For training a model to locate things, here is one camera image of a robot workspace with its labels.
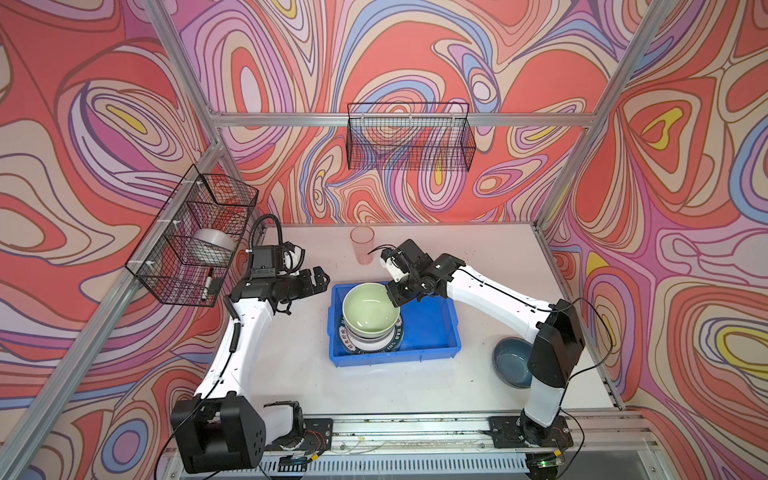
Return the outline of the blue plastic bin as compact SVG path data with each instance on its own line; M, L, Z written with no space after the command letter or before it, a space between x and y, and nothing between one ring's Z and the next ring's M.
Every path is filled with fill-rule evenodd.
M428 297L411 302L401 309L402 327L395 329L394 338L378 352L350 352L342 326L342 302L354 288L350 283L338 284L331 290L327 334L329 358L337 367L370 366L388 363L422 362L447 359L461 350L458 317L454 303L442 297Z

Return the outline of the light green bowl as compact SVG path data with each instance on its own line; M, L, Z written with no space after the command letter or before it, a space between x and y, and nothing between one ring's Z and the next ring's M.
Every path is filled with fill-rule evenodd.
M373 337L383 334L400 318L383 284L362 283L344 297L342 315L346 325L356 333Z

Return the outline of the white plate with green rim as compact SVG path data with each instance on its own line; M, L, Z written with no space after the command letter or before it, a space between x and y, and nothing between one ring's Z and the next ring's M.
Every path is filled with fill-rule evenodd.
M404 325L399 318L382 336L367 338L355 333L346 325L345 320L341 319L338 333L343 347L350 354L382 353L394 351L400 347L404 338Z

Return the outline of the grey lilac bowl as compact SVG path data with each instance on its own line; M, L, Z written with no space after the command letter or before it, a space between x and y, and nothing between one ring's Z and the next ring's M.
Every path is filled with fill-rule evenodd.
M347 326L342 328L348 342L359 350L373 351L385 348L395 339L396 327L386 330L383 334L373 337L362 336Z

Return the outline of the dark blue bowl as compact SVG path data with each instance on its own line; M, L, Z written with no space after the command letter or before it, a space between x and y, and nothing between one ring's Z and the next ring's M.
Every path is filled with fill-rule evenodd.
M533 379L528 367L531 352L532 345L523 339L500 340L492 353L492 364L499 379L511 387L528 389Z

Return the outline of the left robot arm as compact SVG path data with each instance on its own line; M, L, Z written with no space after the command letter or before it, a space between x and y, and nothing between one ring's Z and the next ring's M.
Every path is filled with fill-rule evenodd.
M210 369L193 398L177 402L170 417L187 473L255 468L269 447L307 446L300 404L260 404L249 393L248 381L279 306L324 293L329 283L319 266L271 278L246 276L225 298L230 320Z

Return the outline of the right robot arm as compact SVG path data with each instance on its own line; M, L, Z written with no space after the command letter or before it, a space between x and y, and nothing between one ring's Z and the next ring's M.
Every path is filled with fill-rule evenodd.
M585 348L572 303L537 300L479 273L464 260L443 253L437 258L411 239L386 247L380 265L391 276L386 284L392 304L440 296L467 304L510 327L531 345L527 368L529 398L518 418L521 439L540 445L558 418L573 370Z

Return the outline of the pink translucent cup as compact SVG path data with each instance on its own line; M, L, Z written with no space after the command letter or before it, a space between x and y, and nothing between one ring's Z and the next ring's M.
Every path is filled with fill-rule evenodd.
M354 255L360 265L369 265L372 261L371 251L374 248L375 232L365 225L354 227L350 232Z

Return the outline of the black marker pen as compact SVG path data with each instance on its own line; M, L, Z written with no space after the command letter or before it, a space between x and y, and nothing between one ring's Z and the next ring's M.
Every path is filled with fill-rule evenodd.
M211 298L213 282L214 282L214 268L209 267L206 273L206 278L205 278L202 290L201 290L200 300L203 303L208 302Z

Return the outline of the white tape roll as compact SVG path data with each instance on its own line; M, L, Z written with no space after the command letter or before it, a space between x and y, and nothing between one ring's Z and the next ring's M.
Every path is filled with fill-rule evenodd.
M202 228L193 235L188 252L200 265L226 267L235 247L236 242L231 235L217 229Z

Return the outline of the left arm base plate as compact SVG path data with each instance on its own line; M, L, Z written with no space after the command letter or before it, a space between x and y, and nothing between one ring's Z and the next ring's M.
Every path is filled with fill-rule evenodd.
M266 452L304 452L314 454L332 447L334 421L330 417L309 418L303 421L304 431L299 436L286 435L265 447Z

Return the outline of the aluminium front rail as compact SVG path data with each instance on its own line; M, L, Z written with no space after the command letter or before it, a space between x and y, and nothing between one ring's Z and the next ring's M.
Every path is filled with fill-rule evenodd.
M335 454L449 453L489 449L546 452L556 449L498 449L485 434L491 416L518 416L515 412L459 412L431 414L342 414L309 415L334 421L332 447ZM574 446L562 452L659 450L661 442L650 423L629 410L569 410L562 412Z

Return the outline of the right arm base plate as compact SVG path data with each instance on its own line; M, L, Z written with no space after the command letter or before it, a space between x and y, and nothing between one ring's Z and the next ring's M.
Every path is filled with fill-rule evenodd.
M574 446L573 437L563 416L557 416L549 427L542 427L519 416L491 416L485 434L498 449L567 449Z

